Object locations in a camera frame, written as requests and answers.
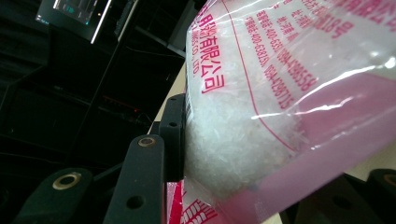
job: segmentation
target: transparent plastic bag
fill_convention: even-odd
[[[396,140],[395,7],[208,1],[187,33],[186,191],[258,223]]]

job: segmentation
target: plastic packaging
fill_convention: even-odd
[[[209,0],[187,34],[186,191],[259,223],[396,140],[394,8]]]

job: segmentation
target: pink stripe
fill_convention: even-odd
[[[224,0],[221,0],[222,4],[224,5],[225,9],[228,12],[228,16],[230,17],[230,21],[231,24],[233,25],[233,18],[231,17],[230,11],[228,10],[227,6],[224,3]],[[257,116],[259,116],[259,111],[257,110],[257,106],[256,106],[256,102],[254,101],[254,96],[253,96],[253,92],[251,90],[250,87],[250,81],[248,79],[248,72],[247,69],[245,67],[245,61],[244,61],[244,57],[242,56],[242,52],[241,52],[241,48],[239,46],[239,41],[238,41],[238,37],[236,36],[236,31],[235,31],[235,27],[233,26],[233,34],[235,35],[235,40],[236,40],[236,44],[238,46],[238,50],[239,50],[239,55],[241,56],[241,61],[242,61],[242,65],[244,66],[244,71],[245,71],[245,76],[247,78],[247,85],[248,85],[248,89],[250,92],[250,98],[251,98],[251,102],[253,103],[253,108],[254,111],[256,113]],[[279,136],[276,135],[276,133],[274,133],[268,126],[267,124],[262,120],[262,118],[259,118],[260,122],[262,123],[262,125],[280,142],[283,144],[283,146],[287,147],[288,149],[292,150],[292,151],[296,151],[296,149],[294,149],[293,147],[289,146],[286,142],[284,142]]]

